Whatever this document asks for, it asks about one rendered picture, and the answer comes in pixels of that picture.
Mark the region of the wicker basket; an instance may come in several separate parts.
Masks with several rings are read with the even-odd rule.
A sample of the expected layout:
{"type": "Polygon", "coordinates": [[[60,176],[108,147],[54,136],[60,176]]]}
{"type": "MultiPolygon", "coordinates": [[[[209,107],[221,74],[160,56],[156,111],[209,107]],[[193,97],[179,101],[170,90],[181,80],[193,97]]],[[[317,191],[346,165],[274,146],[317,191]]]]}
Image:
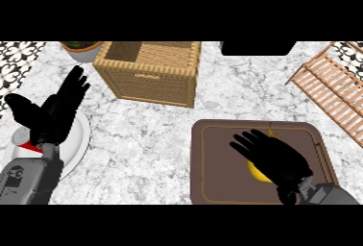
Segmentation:
{"type": "Polygon", "coordinates": [[[200,41],[106,41],[94,67],[120,99],[193,108],[200,41]]]}

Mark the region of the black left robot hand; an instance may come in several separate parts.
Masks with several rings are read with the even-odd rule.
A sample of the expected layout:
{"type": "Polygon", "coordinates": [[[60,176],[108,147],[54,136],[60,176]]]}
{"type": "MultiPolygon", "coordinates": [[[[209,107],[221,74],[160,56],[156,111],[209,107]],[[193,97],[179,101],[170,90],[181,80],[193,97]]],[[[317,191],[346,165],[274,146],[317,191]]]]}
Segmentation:
{"type": "Polygon", "coordinates": [[[30,129],[33,146],[44,143],[58,146],[69,138],[77,110],[91,86],[85,68],[76,65],[58,93],[49,96],[42,107],[17,93],[5,96],[17,122],[30,129]]]}

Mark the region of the white plate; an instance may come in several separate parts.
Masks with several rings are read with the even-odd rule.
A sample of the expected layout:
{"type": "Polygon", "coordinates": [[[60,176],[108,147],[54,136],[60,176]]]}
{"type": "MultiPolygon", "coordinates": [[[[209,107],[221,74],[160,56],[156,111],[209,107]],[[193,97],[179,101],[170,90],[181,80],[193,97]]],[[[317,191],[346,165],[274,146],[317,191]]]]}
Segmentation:
{"type": "MultiPolygon", "coordinates": [[[[92,137],[92,125],[86,114],[77,111],[73,128],[67,140],[60,145],[60,158],[64,161],[61,178],[66,178],[77,167],[88,152],[92,137]]],[[[8,164],[15,158],[41,158],[42,153],[10,143],[4,158],[8,164]]]]}

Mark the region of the wooden tiered shelf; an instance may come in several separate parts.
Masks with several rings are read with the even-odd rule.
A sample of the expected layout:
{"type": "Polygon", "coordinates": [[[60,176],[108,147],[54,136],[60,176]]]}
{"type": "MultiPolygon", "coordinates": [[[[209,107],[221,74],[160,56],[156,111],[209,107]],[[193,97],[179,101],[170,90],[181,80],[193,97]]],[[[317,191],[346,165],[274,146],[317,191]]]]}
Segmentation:
{"type": "Polygon", "coordinates": [[[363,41],[333,41],[290,77],[363,148],[363,41]]]}

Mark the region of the potted plant in grey pot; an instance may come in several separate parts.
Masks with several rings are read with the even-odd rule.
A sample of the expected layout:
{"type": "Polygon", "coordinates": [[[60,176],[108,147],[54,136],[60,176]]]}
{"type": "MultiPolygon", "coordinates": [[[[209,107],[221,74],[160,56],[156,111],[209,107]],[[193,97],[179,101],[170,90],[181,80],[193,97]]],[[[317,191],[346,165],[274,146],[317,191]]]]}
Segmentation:
{"type": "Polygon", "coordinates": [[[67,50],[69,55],[77,62],[89,63],[94,62],[97,58],[98,52],[103,48],[103,41],[83,49],[70,48],[67,45],[63,45],[63,48],[67,50]]]}

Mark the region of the red and white cupcake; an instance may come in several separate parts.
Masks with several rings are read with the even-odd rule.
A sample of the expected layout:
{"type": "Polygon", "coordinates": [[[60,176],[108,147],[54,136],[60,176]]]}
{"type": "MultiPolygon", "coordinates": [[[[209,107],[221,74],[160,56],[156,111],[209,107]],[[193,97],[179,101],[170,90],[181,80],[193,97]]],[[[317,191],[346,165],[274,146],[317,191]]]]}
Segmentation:
{"type": "Polygon", "coordinates": [[[30,130],[26,127],[20,127],[13,136],[13,142],[15,144],[14,157],[23,158],[41,158],[44,150],[30,144],[30,130]]]}

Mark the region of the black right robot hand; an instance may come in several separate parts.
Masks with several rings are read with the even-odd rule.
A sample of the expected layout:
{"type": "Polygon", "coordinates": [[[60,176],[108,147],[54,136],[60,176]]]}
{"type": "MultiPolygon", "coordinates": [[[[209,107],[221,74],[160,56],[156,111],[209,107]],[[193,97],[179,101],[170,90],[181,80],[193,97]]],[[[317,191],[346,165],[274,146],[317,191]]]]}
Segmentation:
{"type": "Polygon", "coordinates": [[[234,135],[234,138],[231,146],[277,184],[281,203],[294,205],[302,192],[300,185],[314,175],[308,159],[283,140],[256,129],[234,135]]]}

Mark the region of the black appliance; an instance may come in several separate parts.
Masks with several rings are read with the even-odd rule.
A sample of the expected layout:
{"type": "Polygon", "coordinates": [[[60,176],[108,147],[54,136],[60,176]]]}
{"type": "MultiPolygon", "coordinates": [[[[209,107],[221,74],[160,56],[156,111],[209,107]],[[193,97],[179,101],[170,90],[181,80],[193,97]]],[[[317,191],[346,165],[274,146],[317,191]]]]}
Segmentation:
{"type": "Polygon", "coordinates": [[[225,56],[286,56],[296,41],[222,41],[225,56]]]}

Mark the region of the yellow lemon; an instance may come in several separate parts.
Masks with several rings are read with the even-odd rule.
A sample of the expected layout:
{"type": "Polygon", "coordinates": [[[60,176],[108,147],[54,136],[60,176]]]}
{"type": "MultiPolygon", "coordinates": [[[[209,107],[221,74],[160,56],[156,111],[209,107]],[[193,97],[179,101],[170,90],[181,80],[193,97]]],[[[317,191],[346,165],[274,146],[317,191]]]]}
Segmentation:
{"type": "MultiPolygon", "coordinates": [[[[268,136],[272,137],[278,137],[274,129],[268,129],[268,136]]],[[[253,177],[263,183],[271,183],[272,180],[269,179],[269,177],[263,174],[263,172],[259,170],[259,168],[256,167],[255,163],[252,161],[247,162],[247,167],[250,170],[250,174],[253,175],[253,177]]]]}

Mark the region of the brown tray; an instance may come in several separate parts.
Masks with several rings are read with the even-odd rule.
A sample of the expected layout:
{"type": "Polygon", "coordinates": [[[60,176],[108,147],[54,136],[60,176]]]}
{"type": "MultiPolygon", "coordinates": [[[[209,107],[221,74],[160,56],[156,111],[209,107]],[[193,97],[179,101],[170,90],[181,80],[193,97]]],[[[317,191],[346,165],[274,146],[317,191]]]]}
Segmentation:
{"type": "Polygon", "coordinates": [[[193,128],[191,199],[194,204],[280,205],[275,184],[259,181],[232,148],[234,135],[272,130],[303,154],[314,183],[339,184],[319,131],[305,122],[203,119],[193,128]]]}

